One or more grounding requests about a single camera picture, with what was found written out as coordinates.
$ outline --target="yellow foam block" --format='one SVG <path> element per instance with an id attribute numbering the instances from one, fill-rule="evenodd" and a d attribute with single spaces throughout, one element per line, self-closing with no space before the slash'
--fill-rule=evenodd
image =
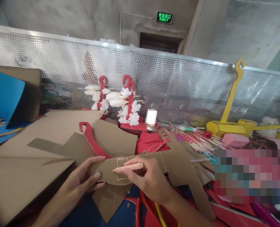
<path id="1" fill-rule="evenodd" d="M 221 137 L 227 133 L 245 135 L 246 131 L 243 125 L 235 122 L 221 123 L 220 121 L 210 121 L 206 124 L 206 129 L 213 135 Z"/>

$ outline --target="yellow tube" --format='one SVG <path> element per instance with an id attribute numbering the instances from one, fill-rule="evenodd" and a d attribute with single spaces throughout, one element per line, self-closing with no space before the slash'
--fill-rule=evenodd
<path id="1" fill-rule="evenodd" d="M 155 206 L 156 206 L 156 209 L 157 209 L 157 212 L 158 212 L 158 216 L 159 216 L 159 218 L 160 218 L 160 221 L 161 221 L 162 226 L 163 226 L 163 227 L 167 227 L 166 222 L 165 222 L 165 220 L 164 220 L 164 218 L 163 218 L 163 215 L 162 215 L 162 213 L 161 213 L 161 209 L 160 209 L 159 204 L 155 202 Z"/>

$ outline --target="wooden stick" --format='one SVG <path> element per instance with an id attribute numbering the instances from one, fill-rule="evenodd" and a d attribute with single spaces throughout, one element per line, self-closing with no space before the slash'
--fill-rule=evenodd
<path id="1" fill-rule="evenodd" d="M 137 169 L 142 169 L 143 166 L 144 166 L 143 163 L 136 163 L 129 166 L 117 167 L 116 169 L 113 170 L 113 172 L 120 173 L 123 172 L 125 169 L 137 170 Z"/>

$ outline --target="green exit sign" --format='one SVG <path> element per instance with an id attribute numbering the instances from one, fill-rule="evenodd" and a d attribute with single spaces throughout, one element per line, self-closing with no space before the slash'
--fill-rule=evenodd
<path id="1" fill-rule="evenodd" d="M 163 13 L 163 12 L 158 11 L 156 22 L 171 24 L 172 23 L 172 17 L 173 17 L 173 14 Z"/>

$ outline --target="blurred object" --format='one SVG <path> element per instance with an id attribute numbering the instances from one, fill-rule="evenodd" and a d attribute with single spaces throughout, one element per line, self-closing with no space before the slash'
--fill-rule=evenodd
<path id="1" fill-rule="evenodd" d="M 228 133 L 223 136 L 222 142 L 227 146 L 244 147 L 249 143 L 249 139 L 242 135 Z"/>
<path id="2" fill-rule="evenodd" d="M 158 129 L 158 122 L 158 111 L 156 109 L 148 109 L 145 118 L 147 130 L 156 131 Z"/>

